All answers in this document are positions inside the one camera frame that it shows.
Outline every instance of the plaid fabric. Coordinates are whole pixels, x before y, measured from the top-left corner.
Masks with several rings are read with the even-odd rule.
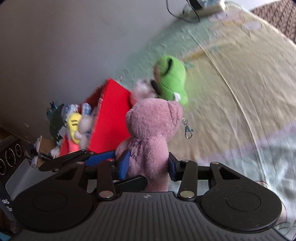
[[[281,0],[251,10],[296,43],[296,4]]]
[[[91,114],[91,106],[88,103],[83,103],[82,104],[82,115],[90,115]]]

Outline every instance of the yellow plush toy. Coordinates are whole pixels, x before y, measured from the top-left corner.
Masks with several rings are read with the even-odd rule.
[[[67,119],[67,127],[68,127],[68,133],[69,133],[69,137],[71,137],[72,141],[75,144],[79,144],[80,140],[76,139],[74,134],[75,132],[78,130],[78,123],[81,119],[82,115],[79,113],[72,113],[71,115],[69,115],[68,119]]]

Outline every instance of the stuffed animal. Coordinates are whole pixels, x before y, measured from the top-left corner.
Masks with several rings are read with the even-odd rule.
[[[154,78],[160,91],[159,98],[187,104],[186,69],[182,61],[170,55],[162,56],[154,67]]]
[[[78,105],[77,104],[66,104],[63,106],[61,111],[61,118],[64,123],[67,123],[68,117],[77,112],[78,113]]]
[[[130,102],[134,106],[140,100],[157,98],[156,91],[153,89],[151,79],[138,80],[134,89],[131,90]]]
[[[75,132],[78,130],[78,124],[80,122],[82,115],[79,113],[72,113],[67,118],[67,136],[68,139],[71,139],[75,144],[79,144],[80,140],[75,138]]]
[[[168,145],[182,120],[182,107],[176,101],[149,98],[137,102],[126,114],[130,137],[116,149],[119,157],[130,150],[127,177],[143,175],[148,179],[145,191],[168,191]]]
[[[79,141],[80,149],[86,149],[89,142],[89,136],[94,122],[94,115],[91,114],[91,106],[88,103],[82,104],[82,117],[78,123],[78,129],[74,137]]]
[[[182,61],[170,55],[162,56],[155,64],[154,79],[139,80],[136,83],[130,94],[132,106],[140,100],[157,97],[174,100],[181,105],[187,104],[184,90],[186,69]]]

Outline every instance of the black cable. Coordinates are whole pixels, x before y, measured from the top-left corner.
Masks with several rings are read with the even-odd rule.
[[[167,10],[168,10],[168,12],[169,12],[172,16],[174,16],[175,18],[180,19],[180,20],[183,20],[183,21],[188,22],[188,23],[196,23],[196,22],[199,22],[199,21],[200,21],[200,17],[198,16],[198,14],[196,13],[196,11],[193,9],[192,6],[191,6],[191,8],[192,8],[192,10],[195,12],[196,16],[198,17],[198,21],[190,21],[190,20],[187,20],[187,19],[185,19],[185,18],[181,18],[181,17],[179,17],[179,16],[177,16],[177,15],[174,15],[174,14],[171,13],[171,11],[168,9],[168,0],[165,0],[165,2],[166,2],[166,6],[167,6]]]

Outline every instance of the pink teddy bear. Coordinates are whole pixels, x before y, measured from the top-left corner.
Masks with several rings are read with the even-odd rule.
[[[126,114],[130,137],[116,149],[116,156],[130,150],[127,178],[143,175],[148,179],[147,192],[168,191],[168,145],[183,116],[175,101],[149,98],[137,102]]]

